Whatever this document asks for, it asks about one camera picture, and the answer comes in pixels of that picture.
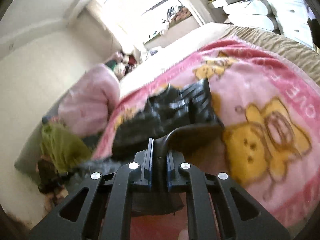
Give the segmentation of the black leather jacket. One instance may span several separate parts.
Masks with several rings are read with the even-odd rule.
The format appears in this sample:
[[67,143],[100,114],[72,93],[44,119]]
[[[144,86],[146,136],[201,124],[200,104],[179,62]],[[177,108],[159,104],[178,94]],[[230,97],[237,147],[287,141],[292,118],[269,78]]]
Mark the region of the black leather jacket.
[[112,157],[133,157],[147,149],[149,139],[155,141],[156,158],[165,157],[168,150],[191,154],[224,128],[212,102],[207,78],[182,89],[168,86],[117,128]]

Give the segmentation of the clothes pile at window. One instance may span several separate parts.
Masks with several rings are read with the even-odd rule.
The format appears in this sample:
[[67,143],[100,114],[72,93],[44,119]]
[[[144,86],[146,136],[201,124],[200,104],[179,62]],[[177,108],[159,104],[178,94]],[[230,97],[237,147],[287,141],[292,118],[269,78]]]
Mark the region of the clothes pile at window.
[[167,17],[162,20],[160,26],[149,37],[164,35],[171,27],[189,18],[191,15],[190,10],[183,5],[170,7],[167,10]]

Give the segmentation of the green cloth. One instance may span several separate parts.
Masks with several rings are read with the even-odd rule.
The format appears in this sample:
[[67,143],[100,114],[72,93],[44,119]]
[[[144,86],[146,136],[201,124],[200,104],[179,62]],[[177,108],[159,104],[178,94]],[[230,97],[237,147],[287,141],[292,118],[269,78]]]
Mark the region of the green cloth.
[[59,173],[70,172],[92,156],[85,143],[60,123],[44,124],[41,134],[42,154],[50,157]]

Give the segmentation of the pink quilted duvet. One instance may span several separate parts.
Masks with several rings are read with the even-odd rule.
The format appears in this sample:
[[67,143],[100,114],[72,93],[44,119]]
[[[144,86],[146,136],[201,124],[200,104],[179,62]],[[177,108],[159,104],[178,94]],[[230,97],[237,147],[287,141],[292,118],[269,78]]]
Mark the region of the pink quilted duvet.
[[118,78],[105,64],[99,64],[69,89],[58,115],[72,133],[89,137],[104,131],[119,99]]

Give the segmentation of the pink cartoon fleece blanket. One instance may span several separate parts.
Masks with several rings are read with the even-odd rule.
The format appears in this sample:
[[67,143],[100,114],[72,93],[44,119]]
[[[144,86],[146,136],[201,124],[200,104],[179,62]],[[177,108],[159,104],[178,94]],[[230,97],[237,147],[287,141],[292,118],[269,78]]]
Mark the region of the pink cartoon fleece blanket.
[[319,86],[287,56],[238,38],[207,44],[144,85],[135,74],[93,157],[112,156],[117,128],[168,86],[207,78],[225,130],[222,167],[285,226],[319,215]]

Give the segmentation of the white dresser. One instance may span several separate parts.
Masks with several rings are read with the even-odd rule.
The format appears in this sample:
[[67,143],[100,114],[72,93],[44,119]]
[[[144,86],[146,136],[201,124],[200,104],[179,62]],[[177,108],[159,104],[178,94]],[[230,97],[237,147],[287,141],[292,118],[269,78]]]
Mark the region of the white dresser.
[[313,48],[304,0],[268,0],[279,31],[292,40]]

